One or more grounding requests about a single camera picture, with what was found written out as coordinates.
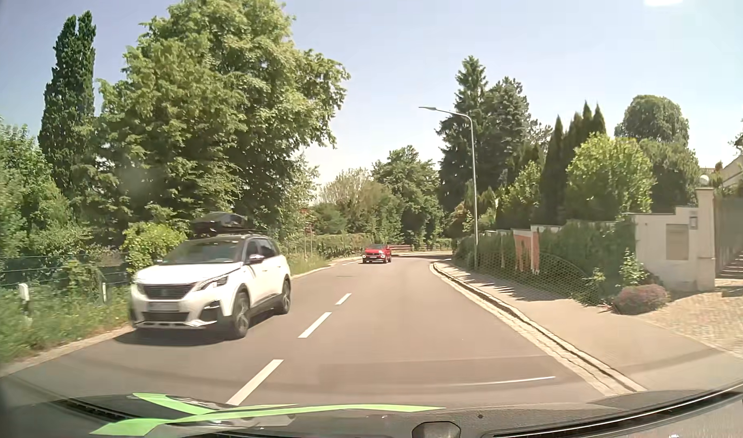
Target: asphalt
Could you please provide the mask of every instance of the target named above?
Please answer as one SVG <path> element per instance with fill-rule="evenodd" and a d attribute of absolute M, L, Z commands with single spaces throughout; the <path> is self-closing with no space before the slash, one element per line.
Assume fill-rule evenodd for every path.
<path fill-rule="evenodd" d="M 244 339 L 126 333 L 3 377 L 1 388 L 10 405 L 133 392 L 241 404 L 446 408 L 601 397 L 434 275 L 429 263 L 439 258 L 343 262 L 295 279 L 290 313 L 257 318 Z"/>

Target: side mirror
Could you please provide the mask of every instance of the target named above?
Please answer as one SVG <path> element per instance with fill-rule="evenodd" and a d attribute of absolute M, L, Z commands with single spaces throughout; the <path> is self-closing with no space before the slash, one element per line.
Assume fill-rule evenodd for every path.
<path fill-rule="evenodd" d="M 249 265 L 257 265 L 260 264 L 265 257 L 260 254 L 250 254 L 250 256 L 247 258 L 247 264 Z"/>

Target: flowering shrub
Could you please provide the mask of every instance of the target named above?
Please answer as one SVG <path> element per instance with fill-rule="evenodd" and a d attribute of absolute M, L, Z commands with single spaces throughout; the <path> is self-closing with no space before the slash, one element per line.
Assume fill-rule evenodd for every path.
<path fill-rule="evenodd" d="M 614 299 L 614 307 L 624 315 L 638 315 L 660 309 L 670 301 L 668 292 L 659 284 L 628 286 Z"/>

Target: gate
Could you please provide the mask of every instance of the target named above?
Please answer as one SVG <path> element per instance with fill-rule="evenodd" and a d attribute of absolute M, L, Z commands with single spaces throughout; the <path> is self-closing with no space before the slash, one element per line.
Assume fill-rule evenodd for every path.
<path fill-rule="evenodd" d="M 717 278 L 743 278 L 743 196 L 715 197 Z"/>

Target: red car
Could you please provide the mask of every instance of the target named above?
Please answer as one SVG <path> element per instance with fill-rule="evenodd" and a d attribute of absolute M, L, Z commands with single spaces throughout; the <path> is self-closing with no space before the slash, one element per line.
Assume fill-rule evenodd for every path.
<path fill-rule="evenodd" d="M 390 254 L 390 246 L 385 243 L 368 245 L 366 249 L 364 249 L 363 260 L 365 264 L 369 264 L 371 262 L 382 262 L 384 264 L 389 264 L 393 261 Z"/>

